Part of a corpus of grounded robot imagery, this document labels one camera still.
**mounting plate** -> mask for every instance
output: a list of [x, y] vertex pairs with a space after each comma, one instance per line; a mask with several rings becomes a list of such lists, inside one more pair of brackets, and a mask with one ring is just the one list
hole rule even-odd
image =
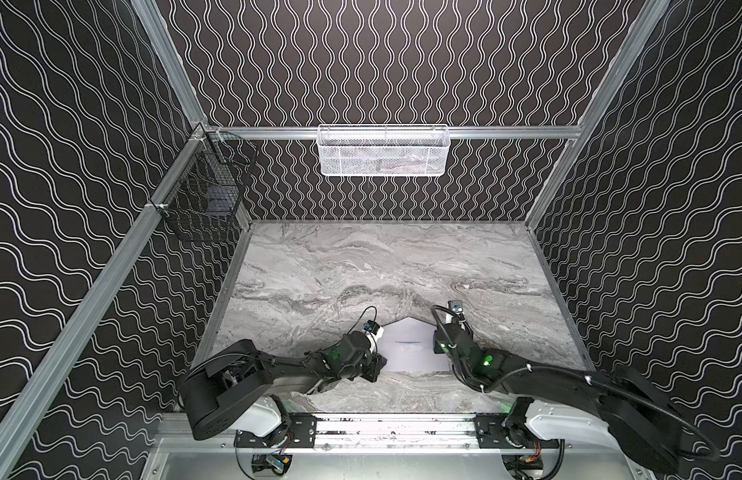
[[[527, 448], [512, 445], [501, 433], [501, 423], [507, 418], [506, 413], [496, 415], [475, 415], [475, 436], [478, 437], [478, 448]], [[542, 448], [558, 448], [558, 440], [542, 440]]]

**metal bracket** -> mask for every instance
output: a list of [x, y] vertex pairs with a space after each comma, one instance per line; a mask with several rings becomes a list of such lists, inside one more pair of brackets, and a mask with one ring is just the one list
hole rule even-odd
[[318, 419], [308, 413], [289, 413], [290, 432], [293, 435], [288, 448], [312, 448], [315, 446], [315, 431]]
[[[502, 433], [501, 424], [505, 421], [505, 418], [507, 418], [506, 413], [475, 416], [473, 421], [475, 422], [475, 436], [478, 437], [478, 448], [526, 449], [526, 447], [512, 445]], [[542, 440], [540, 443], [542, 448], [558, 448], [560, 446], [558, 440]]]

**wavy line pattern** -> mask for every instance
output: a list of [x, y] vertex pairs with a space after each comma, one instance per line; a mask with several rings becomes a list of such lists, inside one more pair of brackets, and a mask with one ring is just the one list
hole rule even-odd
[[569, 125], [642, 0], [158, 0], [210, 122]]
[[[243, 202], [259, 220], [523, 221], [565, 143], [461, 140], [438, 178], [344, 178], [320, 173], [315, 142], [266, 141]], [[234, 138], [222, 145], [225, 154], [241, 146]]]
[[537, 235], [596, 366], [722, 448], [677, 478], [742, 478], [742, 0], [671, 3]]
[[126, 0], [0, 0], [0, 421], [190, 126]]
[[11, 478], [139, 478], [234, 249], [182, 244], [158, 227]]

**wire mesh basket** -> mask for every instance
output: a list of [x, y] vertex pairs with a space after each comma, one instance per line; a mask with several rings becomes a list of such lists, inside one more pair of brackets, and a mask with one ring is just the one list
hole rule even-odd
[[320, 172], [340, 177], [439, 177], [449, 156], [445, 125], [318, 126]]
[[240, 233], [236, 213], [243, 198], [244, 167], [200, 151], [174, 185], [160, 215], [180, 240], [196, 243], [234, 242]]

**cable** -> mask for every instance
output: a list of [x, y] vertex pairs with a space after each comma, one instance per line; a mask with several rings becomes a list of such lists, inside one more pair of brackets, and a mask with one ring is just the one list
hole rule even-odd
[[437, 324], [438, 328], [441, 329], [441, 331], [443, 331], [443, 335], [445, 335], [445, 339], [449, 341], [449, 348], [453, 349], [456, 346], [456, 344], [451, 339], [451, 335], [449, 335], [449, 333], [445, 330], [445, 327], [443, 326], [443, 322], [440, 321], [440, 315], [438, 315], [439, 310], [445, 311], [449, 315], [453, 315], [453, 316], [456, 316], [456, 312], [454, 312], [453, 310], [449, 310], [445, 308], [444, 306], [440, 306], [440, 305], [433, 305], [429, 308], [429, 311], [433, 313], [433, 317], [435, 317], [435, 324]]
[[241, 465], [241, 457], [237, 456], [237, 445], [235, 445], [235, 461], [237, 462], [237, 467], [241, 470], [243, 475], [246, 475], [251, 480], [256, 480], [251, 475], [248, 475], [245, 470], [243, 470], [243, 466]]
[[563, 454], [566, 453], [566, 440], [561, 438], [558, 441], [561, 444], [560, 447], [558, 448], [558, 460], [555, 461], [555, 466], [552, 467], [552, 470], [550, 470], [550, 472], [547, 475], [539, 478], [539, 480], [550, 480], [550, 478], [558, 475], [558, 470], [560, 470], [561, 465], [563, 465]]
[[570, 370], [562, 369], [556, 366], [547, 366], [547, 365], [535, 365], [533, 367], [533, 370], [531, 370], [530, 365], [527, 365], [525, 368], [521, 369], [515, 369], [511, 372], [506, 373], [505, 375], [501, 376], [499, 379], [496, 380], [496, 382], [493, 382], [490, 387], [496, 388], [500, 383], [504, 382], [506, 379], [509, 379], [511, 376], [517, 375], [521, 372], [538, 372], [539, 370], [548, 370], [550, 372], [556, 372], [558, 374], [566, 375], [573, 377], [575, 379], [581, 379], [582, 381], [586, 382], [588, 385], [596, 386], [604, 390], [608, 390], [611, 393], [614, 393], [617, 396], [620, 396], [622, 398], [626, 398], [627, 400], [630, 400], [631, 402], [639, 403], [643, 405], [646, 408], [650, 408], [654, 410], [655, 412], [659, 412], [662, 415], [668, 416], [672, 418], [675, 422], [680, 423], [683, 427], [685, 427], [688, 431], [699, 437], [708, 447], [709, 452], [708, 453], [698, 453], [698, 452], [690, 452], [688, 450], [681, 450], [676, 449], [675, 453], [678, 455], [687, 458], [689, 460], [710, 460], [715, 461], [718, 460], [721, 457], [721, 450], [715, 446], [714, 442], [704, 434], [702, 430], [699, 429], [696, 425], [691, 423], [690, 421], [686, 420], [685, 418], [679, 416], [675, 412], [671, 412], [670, 410], [667, 410], [664, 407], [661, 407], [657, 405], [656, 403], [647, 400], [646, 398], [643, 398], [641, 396], [635, 395], [635, 393], [628, 392], [625, 389], [620, 389], [618, 387], [609, 385], [604, 382], [599, 382], [596, 379], [593, 379], [591, 376], [587, 374], [582, 374], [581, 372], [572, 372]]
[[373, 321], [376, 322], [376, 307], [374, 305], [369, 305], [369, 306], [366, 307], [366, 309], [363, 311], [363, 313], [361, 313], [360, 316], [358, 317], [358, 319], [355, 321], [355, 325], [353, 325], [352, 327], [350, 327], [350, 329], [347, 330], [347, 333], [345, 333], [345, 335], [348, 335], [350, 332], [352, 332], [353, 330], [355, 330], [355, 327], [358, 325], [358, 323], [360, 323], [361, 319], [363, 318], [363, 315], [366, 315], [366, 312], [369, 311], [369, 308], [373, 308]]

